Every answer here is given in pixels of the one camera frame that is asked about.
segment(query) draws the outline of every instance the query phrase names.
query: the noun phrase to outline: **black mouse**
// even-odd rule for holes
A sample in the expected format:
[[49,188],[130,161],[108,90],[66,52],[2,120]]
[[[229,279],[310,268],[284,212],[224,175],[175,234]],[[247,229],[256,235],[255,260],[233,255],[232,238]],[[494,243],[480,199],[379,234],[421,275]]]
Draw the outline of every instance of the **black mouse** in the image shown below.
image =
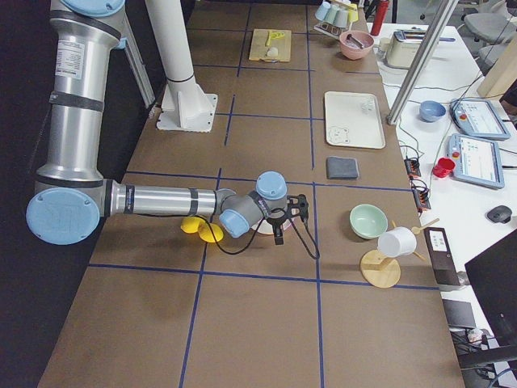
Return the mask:
[[506,224],[511,219],[511,209],[505,205],[499,205],[490,210],[486,216],[492,222],[501,222]]

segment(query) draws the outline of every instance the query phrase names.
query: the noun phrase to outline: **red mug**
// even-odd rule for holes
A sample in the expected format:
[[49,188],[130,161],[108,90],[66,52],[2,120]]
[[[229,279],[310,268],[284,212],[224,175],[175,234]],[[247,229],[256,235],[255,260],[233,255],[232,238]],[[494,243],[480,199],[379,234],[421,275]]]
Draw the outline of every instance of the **red mug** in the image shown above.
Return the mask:
[[454,170],[454,167],[456,167],[456,164],[452,159],[440,158],[436,166],[433,167],[433,174],[438,178],[445,178]]

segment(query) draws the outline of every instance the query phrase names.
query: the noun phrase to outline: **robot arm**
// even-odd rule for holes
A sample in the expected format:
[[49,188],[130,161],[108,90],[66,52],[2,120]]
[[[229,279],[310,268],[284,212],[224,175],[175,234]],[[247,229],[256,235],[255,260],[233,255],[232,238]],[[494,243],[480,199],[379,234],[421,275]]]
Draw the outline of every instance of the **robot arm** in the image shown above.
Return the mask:
[[[195,83],[179,0],[148,0],[147,6],[166,68],[169,122],[187,129],[202,122],[199,130],[206,130],[215,106]],[[36,194],[27,207],[31,231],[45,242],[65,245],[88,237],[100,217],[115,213],[220,214],[236,238],[263,217],[285,216],[287,187],[274,171],[262,174],[255,190],[245,196],[227,189],[119,184],[102,177],[97,154],[109,52],[120,42],[124,18],[124,0],[51,2],[50,23],[59,34],[56,77],[48,159],[36,172]],[[172,33],[166,31],[171,24],[179,24],[180,33],[173,35],[175,48],[164,49],[163,33]]]

